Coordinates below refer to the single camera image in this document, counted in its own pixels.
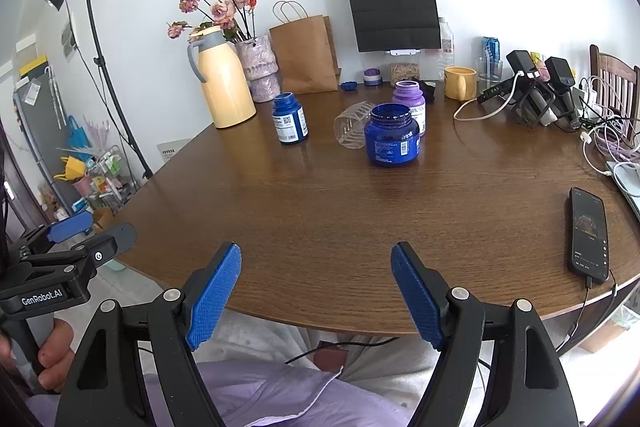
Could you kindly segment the person's left hand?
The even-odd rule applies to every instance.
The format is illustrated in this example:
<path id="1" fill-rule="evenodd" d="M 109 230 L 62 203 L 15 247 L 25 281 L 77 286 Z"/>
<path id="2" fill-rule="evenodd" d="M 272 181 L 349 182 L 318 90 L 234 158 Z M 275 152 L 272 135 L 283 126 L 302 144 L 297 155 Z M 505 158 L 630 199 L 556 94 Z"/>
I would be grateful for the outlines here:
<path id="1" fill-rule="evenodd" d="M 75 356 L 72 349 L 73 338 L 72 326 L 64 320 L 55 319 L 52 332 L 38 353 L 38 360 L 43 367 L 38 381 L 44 390 L 61 391 L 63 389 Z"/>

